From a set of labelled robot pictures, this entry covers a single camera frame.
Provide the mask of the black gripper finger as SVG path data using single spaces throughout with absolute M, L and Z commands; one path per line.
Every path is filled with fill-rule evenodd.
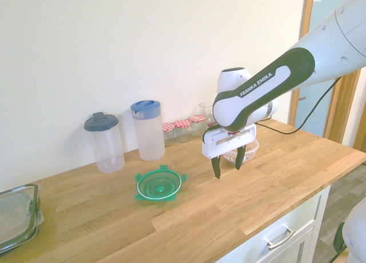
M 221 177 L 220 160 L 221 160 L 220 156 L 213 157 L 211 159 L 214 175 L 217 179 L 220 179 L 220 177 Z
M 237 149 L 236 169 L 239 170 L 245 157 L 246 145 Z

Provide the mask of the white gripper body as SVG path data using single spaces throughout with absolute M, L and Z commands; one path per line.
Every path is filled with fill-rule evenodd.
M 241 129 L 236 134 L 229 133 L 222 128 L 210 130 L 203 136 L 202 153 L 205 157 L 212 159 L 251 143 L 255 137 L 255 124 Z

